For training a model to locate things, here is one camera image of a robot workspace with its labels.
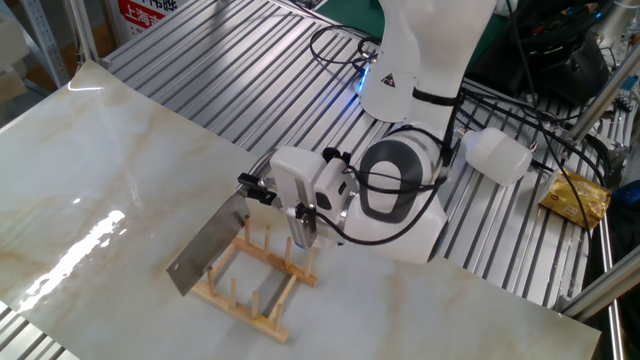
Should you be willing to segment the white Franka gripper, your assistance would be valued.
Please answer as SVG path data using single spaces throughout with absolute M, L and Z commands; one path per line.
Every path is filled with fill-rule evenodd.
M 358 193 L 358 183 L 348 168 L 350 160 L 350 154 L 331 147 L 321 153 L 289 146 L 277 150 L 270 165 L 284 207 L 299 213 L 338 215 Z M 237 181 L 239 189 L 249 189 L 248 198 L 261 204 L 272 205 L 277 197 L 259 176 L 241 173 Z

